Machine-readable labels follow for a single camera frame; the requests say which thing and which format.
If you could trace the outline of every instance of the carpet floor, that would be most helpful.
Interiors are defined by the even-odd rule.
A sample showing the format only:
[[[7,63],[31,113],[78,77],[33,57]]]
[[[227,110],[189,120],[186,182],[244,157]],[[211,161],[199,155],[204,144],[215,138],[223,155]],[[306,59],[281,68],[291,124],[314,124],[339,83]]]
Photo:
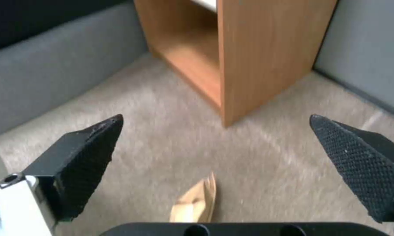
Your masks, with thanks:
[[[124,128],[85,211],[57,235],[97,235],[128,222],[168,221],[175,200],[212,171],[214,222],[349,221],[377,224],[344,184],[311,131],[313,113],[380,132],[394,117],[311,73],[228,129],[160,60],[144,55],[76,99],[0,136],[10,172],[62,134],[112,115]]]

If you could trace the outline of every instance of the paper bag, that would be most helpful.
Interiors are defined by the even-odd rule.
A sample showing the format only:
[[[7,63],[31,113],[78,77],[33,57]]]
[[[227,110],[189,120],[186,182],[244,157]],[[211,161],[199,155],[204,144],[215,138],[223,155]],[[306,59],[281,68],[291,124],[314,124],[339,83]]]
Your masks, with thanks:
[[[216,200],[215,175],[202,179],[172,206],[169,222],[208,223]]]

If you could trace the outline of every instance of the open wooden box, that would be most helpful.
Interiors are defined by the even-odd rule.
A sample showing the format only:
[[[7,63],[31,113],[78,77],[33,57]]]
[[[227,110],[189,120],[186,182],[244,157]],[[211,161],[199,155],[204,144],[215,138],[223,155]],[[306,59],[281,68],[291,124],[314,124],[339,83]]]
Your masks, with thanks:
[[[217,0],[213,12],[193,1],[135,4],[151,52],[212,104],[225,127],[310,72],[336,3]]]

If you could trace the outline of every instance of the textured rubber pad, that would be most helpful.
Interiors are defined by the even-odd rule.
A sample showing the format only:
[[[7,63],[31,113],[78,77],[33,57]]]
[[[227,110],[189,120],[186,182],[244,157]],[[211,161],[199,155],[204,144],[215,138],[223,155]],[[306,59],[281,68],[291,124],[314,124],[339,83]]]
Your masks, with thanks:
[[[394,143],[320,115],[310,125],[328,157],[369,215],[394,221]]]
[[[39,179],[58,221],[82,213],[111,161],[122,123],[122,115],[116,115],[66,133],[23,171]]]

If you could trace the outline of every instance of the dark wall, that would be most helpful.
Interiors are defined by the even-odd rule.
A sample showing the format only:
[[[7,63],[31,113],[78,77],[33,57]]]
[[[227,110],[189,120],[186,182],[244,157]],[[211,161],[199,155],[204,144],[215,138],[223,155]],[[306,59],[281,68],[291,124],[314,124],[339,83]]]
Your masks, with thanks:
[[[0,0],[0,49],[125,0]]]

